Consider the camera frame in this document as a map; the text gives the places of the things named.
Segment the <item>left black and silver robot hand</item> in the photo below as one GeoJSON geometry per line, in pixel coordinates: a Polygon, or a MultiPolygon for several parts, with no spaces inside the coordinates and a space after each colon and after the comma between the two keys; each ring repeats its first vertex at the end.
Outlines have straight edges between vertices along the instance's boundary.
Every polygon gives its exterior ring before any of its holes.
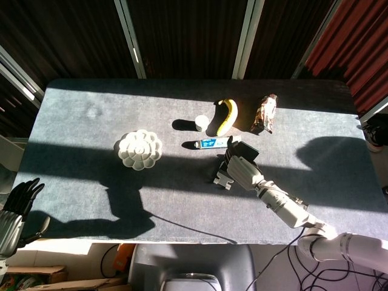
{"type": "Polygon", "coordinates": [[[45,184],[39,178],[18,184],[9,194],[1,210],[1,260],[13,256],[18,249],[40,238],[48,230],[50,217],[46,217],[41,228],[30,236],[21,236],[34,200],[45,184]]]}

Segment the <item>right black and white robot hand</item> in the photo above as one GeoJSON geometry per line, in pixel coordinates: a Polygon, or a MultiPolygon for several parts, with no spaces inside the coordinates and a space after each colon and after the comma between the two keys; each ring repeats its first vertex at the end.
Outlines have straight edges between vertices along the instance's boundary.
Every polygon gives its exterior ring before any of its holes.
{"type": "Polygon", "coordinates": [[[264,181],[264,175],[258,168],[255,159],[259,150],[231,136],[227,140],[224,155],[226,172],[245,190],[254,190],[264,181]]]}

